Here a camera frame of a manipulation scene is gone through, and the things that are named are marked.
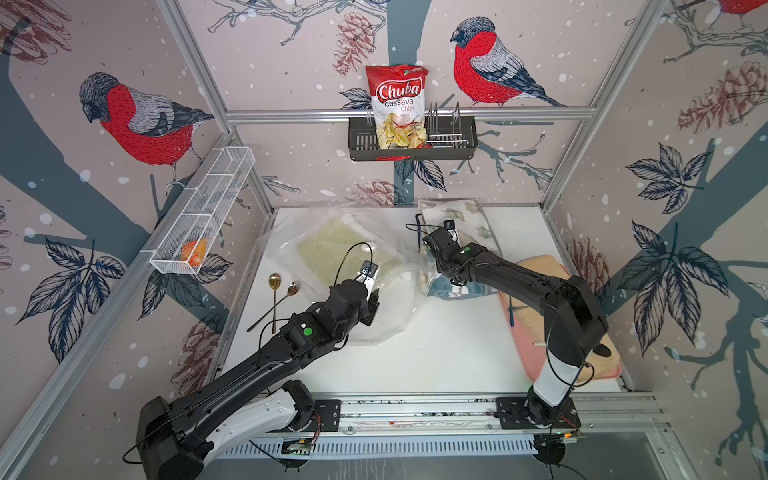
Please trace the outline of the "white bear print blanket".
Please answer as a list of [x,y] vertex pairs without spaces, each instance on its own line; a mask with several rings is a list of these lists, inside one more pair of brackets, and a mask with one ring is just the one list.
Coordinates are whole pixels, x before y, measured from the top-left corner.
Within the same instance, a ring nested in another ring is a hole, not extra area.
[[[460,200],[424,200],[418,202],[422,214],[421,223],[442,227],[443,221],[453,219],[459,235],[459,244],[476,243],[484,246],[496,255],[501,255],[500,247],[492,227],[480,203],[474,199]],[[421,273],[420,284],[427,288],[438,273]]]

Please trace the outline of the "pale green fleece blanket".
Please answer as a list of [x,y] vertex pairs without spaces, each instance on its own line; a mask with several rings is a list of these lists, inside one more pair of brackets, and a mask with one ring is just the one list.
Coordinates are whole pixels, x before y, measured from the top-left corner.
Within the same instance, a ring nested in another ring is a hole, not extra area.
[[296,251],[300,265],[320,287],[354,277],[365,260],[379,266],[380,276],[407,262],[395,239],[352,213],[329,217],[298,242]]

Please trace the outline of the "clear plastic vacuum bag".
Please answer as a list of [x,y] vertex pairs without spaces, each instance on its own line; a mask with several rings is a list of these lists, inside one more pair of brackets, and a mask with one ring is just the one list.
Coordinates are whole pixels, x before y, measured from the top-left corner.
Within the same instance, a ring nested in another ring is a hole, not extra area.
[[282,210],[259,240],[259,272],[278,273],[299,291],[289,297],[284,286],[276,295],[261,294],[262,315],[284,322],[350,279],[371,283],[380,302],[372,325],[355,328],[350,345],[393,344],[415,333],[429,305],[428,262],[416,246],[415,214],[413,208],[374,206]]

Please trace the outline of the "teal bear blanket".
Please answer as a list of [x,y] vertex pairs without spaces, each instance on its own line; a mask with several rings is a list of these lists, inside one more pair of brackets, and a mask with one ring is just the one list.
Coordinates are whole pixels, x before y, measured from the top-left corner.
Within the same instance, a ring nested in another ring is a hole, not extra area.
[[445,301],[458,301],[485,297],[496,292],[496,289],[477,282],[454,285],[447,277],[438,275],[431,281],[427,295]]

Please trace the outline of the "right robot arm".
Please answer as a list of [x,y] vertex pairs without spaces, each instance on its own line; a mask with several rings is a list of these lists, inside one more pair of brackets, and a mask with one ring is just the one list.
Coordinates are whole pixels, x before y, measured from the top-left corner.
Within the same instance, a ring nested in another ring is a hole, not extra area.
[[546,360],[528,391],[526,409],[532,424],[553,426],[588,355],[608,331],[600,302],[587,282],[578,276],[562,279],[535,272],[476,243],[461,246],[443,227],[425,235],[423,244],[432,253],[437,271],[452,284],[487,285],[543,317]]

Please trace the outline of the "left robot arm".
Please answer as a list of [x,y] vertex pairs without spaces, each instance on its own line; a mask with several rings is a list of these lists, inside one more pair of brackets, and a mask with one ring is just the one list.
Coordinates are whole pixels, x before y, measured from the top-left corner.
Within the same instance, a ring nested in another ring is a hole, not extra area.
[[305,426],[314,400],[292,375],[331,353],[356,325],[371,325],[378,307],[378,290],[346,279],[221,377],[172,402],[147,402],[135,444],[146,477],[194,479],[215,454],[251,435]]

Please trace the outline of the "red Chuba chips bag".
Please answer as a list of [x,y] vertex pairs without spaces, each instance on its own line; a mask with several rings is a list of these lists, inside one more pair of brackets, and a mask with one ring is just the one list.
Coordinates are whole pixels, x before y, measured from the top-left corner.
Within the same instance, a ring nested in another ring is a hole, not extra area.
[[421,66],[367,66],[371,110],[381,149],[418,149],[427,141],[425,93],[428,70]]

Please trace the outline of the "copper spoon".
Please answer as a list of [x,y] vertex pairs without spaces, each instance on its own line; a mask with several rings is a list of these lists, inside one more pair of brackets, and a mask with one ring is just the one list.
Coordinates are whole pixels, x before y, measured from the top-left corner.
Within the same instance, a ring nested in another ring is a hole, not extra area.
[[276,308],[278,305],[280,305],[284,300],[287,298],[290,298],[294,295],[296,295],[300,291],[300,284],[298,282],[292,282],[285,293],[285,295],[277,300],[276,298],[273,298],[273,307],[270,308],[267,312],[265,312],[258,320],[256,320],[252,325],[250,325],[247,329],[247,332],[252,331],[262,320],[264,320],[270,313],[275,313]]

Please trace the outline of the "gold spoon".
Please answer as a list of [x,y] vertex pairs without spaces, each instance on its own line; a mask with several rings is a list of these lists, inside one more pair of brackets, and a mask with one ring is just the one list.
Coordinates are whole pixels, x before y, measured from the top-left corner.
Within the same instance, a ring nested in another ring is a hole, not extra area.
[[279,273],[273,273],[269,276],[268,281],[269,281],[269,286],[273,291],[273,305],[271,309],[272,320],[270,321],[271,333],[275,334],[277,332],[277,327],[275,326],[276,317],[277,317],[277,314],[276,314],[277,295],[279,293],[279,289],[282,283],[282,278]]

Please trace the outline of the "orange item in basket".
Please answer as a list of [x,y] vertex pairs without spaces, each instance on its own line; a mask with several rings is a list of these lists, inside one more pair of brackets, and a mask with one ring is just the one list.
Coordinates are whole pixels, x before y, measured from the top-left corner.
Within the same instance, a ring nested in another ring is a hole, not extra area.
[[202,265],[207,251],[207,239],[192,240],[182,246],[179,260],[187,263],[192,268],[197,268]]

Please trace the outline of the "black spoon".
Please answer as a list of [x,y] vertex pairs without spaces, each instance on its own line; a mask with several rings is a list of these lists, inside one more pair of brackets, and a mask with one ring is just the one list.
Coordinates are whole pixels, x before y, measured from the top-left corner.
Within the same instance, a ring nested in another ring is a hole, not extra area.
[[605,344],[600,343],[598,344],[594,349],[593,353],[597,356],[603,357],[603,358],[610,358],[611,357],[611,349],[607,347]]

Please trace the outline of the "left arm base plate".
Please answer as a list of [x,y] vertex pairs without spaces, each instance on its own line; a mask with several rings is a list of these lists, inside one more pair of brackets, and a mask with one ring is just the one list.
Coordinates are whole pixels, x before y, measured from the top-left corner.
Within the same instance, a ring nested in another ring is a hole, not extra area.
[[339,430],[341,401],[339,399],[319,399],[310,415],[309,421],[301,432],[326,433]]

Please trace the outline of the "black wall shelf basket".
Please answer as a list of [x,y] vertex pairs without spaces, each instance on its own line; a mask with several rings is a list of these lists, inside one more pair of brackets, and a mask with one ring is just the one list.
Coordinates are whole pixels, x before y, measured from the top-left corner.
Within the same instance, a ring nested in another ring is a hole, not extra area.
[[377,128],[371,119],[348,126],[353,161],[468,160],[478,145],[473,117],[430,117],[424,124],[398,127],[392,120]]

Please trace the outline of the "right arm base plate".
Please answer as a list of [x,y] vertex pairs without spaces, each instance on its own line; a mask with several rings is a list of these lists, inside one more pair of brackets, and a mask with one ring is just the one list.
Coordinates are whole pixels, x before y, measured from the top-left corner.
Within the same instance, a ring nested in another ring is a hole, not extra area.
[[542,420],[535,420],[528,409],[528,398],[525,395],[497,397],[496,411],[493,416],[499,420],[503,430],[548,429],[579,430],[581,420],[572,398],[568,397],[559,413],[554,415],[555,407],[545,406]]

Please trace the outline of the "white mesh wall basket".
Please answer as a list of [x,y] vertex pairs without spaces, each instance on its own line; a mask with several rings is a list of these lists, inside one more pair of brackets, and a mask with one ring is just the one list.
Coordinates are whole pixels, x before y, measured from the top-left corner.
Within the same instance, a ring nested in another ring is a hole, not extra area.
[[208,240],[207,257],[254,162],[254,155],[248,147],[227,146],[219,151],[150,259],[150,264],[159,273],[200,273],[205,259],[201,266],[192,268],[179,260],[181,248],[189,241],[205,238]]

